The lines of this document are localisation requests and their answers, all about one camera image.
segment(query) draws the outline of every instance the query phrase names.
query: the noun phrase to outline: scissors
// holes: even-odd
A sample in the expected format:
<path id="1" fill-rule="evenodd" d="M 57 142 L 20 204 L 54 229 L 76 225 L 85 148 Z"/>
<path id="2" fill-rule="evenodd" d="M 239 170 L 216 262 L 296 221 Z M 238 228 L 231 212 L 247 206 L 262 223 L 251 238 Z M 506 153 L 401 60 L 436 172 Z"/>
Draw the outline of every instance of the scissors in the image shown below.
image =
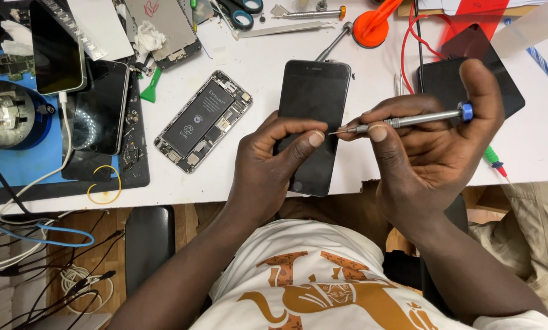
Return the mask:
<path id="1" fill-rule="evenodd" d="M 262 0 L 217 0 L 225 9 L 229 12 L 229 18 L 234 27 L 241 31 L 247 31 L 254 26 L 254 18 L 250 14 L 261 13 L 264 8 Z M 248 2 L 258 4 L 257 8 L 247 5 Z M 249 23 L 242 23 L 238 17 L 243 17 L 249 21 Z"/>

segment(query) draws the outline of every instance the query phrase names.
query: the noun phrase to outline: fingernail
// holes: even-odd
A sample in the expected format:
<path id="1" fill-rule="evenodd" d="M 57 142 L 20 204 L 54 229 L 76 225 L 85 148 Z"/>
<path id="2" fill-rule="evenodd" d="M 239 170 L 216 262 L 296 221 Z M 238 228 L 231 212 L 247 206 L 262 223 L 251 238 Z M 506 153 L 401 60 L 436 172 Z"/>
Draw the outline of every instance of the fingernail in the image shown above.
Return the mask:
<path id="1" fill-rule="evenodd" d="M 323 132 L 318 130 L 314 131 L 314 133 L 311 134 L 311 136 L 309 136 L 309 143 L 313 147 L 320 146 L 324 140 L 325 140 L 325 135 L 323 134 Z"/>
<path id="2" fill-rule="evenodd" d="M 388 131 L 383 125 L 373 125 L 368 129 L 368 134 L 374 142 L 380 142 L 386 138 Z"/>

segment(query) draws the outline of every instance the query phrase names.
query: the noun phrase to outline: hand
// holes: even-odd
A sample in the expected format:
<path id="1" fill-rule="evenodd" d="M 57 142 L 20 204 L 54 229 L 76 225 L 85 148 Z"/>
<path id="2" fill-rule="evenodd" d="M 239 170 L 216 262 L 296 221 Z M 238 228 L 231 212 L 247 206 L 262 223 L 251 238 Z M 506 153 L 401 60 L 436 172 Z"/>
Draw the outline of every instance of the hand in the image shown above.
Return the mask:
<path id="1" fill-rule="evenodd" d="M 370 124 L 368 134 L 338 134 L 347 141 L 369 136 L 380 169 L 378 210 L 405 236 L 443 212 L 467 185 L 486 147 L 504 122 L 502 96 L 494 75 L 478 60 L 459 70 L 473 119 L 451 127 L 448 121 L 394 130 L 382 123 L 389 117 L 444 110 L 429 95 L 407 95 L 382 101 L 347 127 Z"/>
<path id="2" fill-rule="evenodd" d="M 325 140 L 327 124 L 312 119 L 278 118 L 274 111 L 239 142 L 234 183 L 227 205 L 259 226 L 282 206 L 290 177 Z M 274 144 L 288 134 L 303 133 L 276 156 Z"/>

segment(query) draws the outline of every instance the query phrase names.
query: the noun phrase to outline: blue pen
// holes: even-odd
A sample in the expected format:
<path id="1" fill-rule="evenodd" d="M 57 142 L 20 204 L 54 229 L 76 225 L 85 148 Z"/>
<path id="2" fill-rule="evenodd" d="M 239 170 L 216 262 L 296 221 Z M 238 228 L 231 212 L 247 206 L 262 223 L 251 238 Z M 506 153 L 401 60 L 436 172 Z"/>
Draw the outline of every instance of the blue pen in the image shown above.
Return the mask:
<path id="1" fill-rule="evenodd" d="M 504 20 L 505 25 L 509 25 L 511 23 L 512 23 L 512 19 L 510 19 L 510 18 L 507 18 L 507 19 Z M 534 47 L 529 47 L 529 48 L 527 48 L 527 52 L 530 54 L 530 56 L 532 58 L 534 58 L 535 61 L 537 61 L 537 63 L 541 67 L 541 69 L 543 69 L 543 71 L 545 71 L 545 73 L 547 73 L 547 76 L 548 76 L 547 61 L 541 56 L 541 54 L 539 54 L 537 49 L 535 49 Z"/>

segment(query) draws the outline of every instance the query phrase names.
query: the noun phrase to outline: yellow rubber band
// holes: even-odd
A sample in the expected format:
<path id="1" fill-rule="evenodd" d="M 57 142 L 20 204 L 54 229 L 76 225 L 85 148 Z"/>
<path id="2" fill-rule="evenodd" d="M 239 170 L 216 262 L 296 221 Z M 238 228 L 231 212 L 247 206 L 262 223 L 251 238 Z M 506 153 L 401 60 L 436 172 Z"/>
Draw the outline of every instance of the yellow rubber band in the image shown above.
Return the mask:
<path id="1" fill-rule="evenodd" d="M 112 200 L 110 200 L 110 201 L 107 201 L 107 202 L 105 202 L 105 203 L 99 203 L 99 202 L 97 202 L 97 201 L 94 201 L 94 200 L 90 197 L 90 189 L 91 189 L 92 187 L 94 187 L 95 185 L 97 185 L 97 184 L 95 183 L 95 184 L 91 185 L 91 186 L 89 187 L 89 189 L 87 189 L 87 198 L 88 198 L 91 202 L 93 202 L 93 203 L 95 203 L 95 204 L 99 204 L 99 205 L 104 205 L 104 204 L 113 203 L 113 202 L 119 197 L 119 194 L 122 193 L 122 178 L 119 177 L 119 172 L 117 172 L 117 170 L 115 169 L 115 167 L 113 167 L 113 166 L 111 166 L 111 165 L 101 165 L 101 166 L 97 167 L 97 169 L 93 172 L 93 174 L 97 173 L 97 171 L 98 171 L 99 169 L 101 169 L 102 167 L 110 167 L 110 168 L 112 168 L 112 169 L 115 171 L 115 174 L 117 175 L 117 179 L 119 180 L 119 190 L 117 191 L 117 196 L 115 196 L 114 199 L 112 199 Z"/>

